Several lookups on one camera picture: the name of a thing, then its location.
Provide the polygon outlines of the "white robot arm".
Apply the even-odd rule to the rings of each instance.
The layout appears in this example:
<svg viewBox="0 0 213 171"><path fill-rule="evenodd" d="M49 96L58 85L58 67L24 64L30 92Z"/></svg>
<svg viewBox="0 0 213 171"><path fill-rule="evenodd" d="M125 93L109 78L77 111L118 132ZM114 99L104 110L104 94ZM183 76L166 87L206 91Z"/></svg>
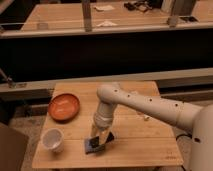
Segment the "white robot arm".
<svg viewBox="0 0 213 171"><path fill-rule="evenodd" d="M119 84L97 88L99 103L93 115L91 137L99 135L106 142L118 105L149 115L192 135L188 171L213 171L213 105L205 107L156 96L127 92Z"/></svg>

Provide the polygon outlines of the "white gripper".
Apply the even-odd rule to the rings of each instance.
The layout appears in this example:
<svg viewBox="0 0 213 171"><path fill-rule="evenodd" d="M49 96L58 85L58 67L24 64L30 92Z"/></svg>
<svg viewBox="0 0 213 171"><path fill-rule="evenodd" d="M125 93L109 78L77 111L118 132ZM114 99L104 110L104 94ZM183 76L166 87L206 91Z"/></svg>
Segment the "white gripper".
<svg viewBox="0 0 213 171"><path fill-rule="evenodd" d="M104 130L99 135L99 144L105 144L110 133L110 130L108 128L112 126L113 120L114 116L106 117L102 116L99 113L95 113L93 116L94 124L91 125L90 137L94 138L99 133L99 129Z"/></svg>

